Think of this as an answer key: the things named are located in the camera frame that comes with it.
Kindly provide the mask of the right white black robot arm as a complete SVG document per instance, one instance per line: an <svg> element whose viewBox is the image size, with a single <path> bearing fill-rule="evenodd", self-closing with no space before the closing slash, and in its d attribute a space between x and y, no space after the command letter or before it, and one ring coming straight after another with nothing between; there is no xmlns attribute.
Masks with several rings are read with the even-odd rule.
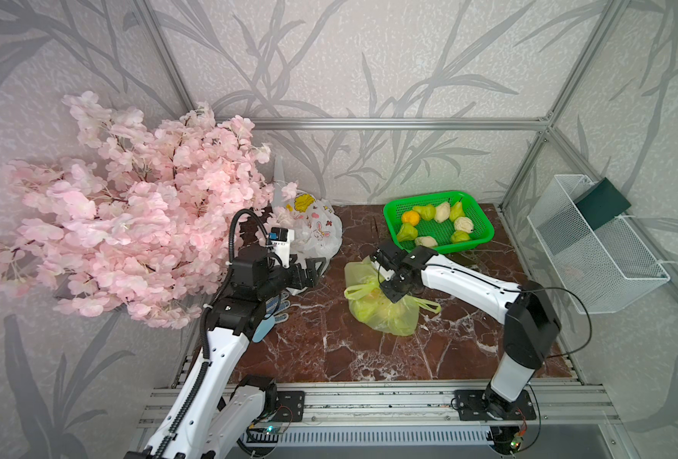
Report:
<svg viewBox="0 0 678 459"><path fill-rule="evenodd" d="M503 357L474 409L500 421L518 409L525 387L552 356L562 329L548 295L551 288L531 280L519 285L488 277L423 246L406 252L385 242L370 259L390 301L430 289L476 307L503 326Z"/></svg>

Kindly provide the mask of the light green plastic bag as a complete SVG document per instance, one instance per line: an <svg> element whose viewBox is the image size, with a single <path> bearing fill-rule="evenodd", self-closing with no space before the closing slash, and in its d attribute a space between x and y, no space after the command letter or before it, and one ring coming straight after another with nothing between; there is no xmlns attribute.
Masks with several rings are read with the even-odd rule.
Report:
<svg viewBox="0 0 678 459"><path fill-rule="evenodd" d="M419 312L433 314L442 311L440 304L414 296L404 296L398 302L386 298L380 289L381 275L366 257L360 262L350 262L344 268L346 289L344 297L349 302L354 318L371 329L397 337L415 334Z"/></svg>

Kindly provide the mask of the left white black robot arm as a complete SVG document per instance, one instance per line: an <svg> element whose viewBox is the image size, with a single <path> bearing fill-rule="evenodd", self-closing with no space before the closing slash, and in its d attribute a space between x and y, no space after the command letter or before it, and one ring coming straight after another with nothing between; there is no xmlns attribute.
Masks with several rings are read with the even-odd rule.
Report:
<svg viewBox="0 0 678 459"><path fill-rule="evenodd" d="M283 291L315 287L327 259L252 246L228 265L216 298L199 323L202 351L160 427L129 458L224 458L245 430L277 409L277 388L268 377L250 377L228 401L230 377L266 319L267 304Z"/></svg>

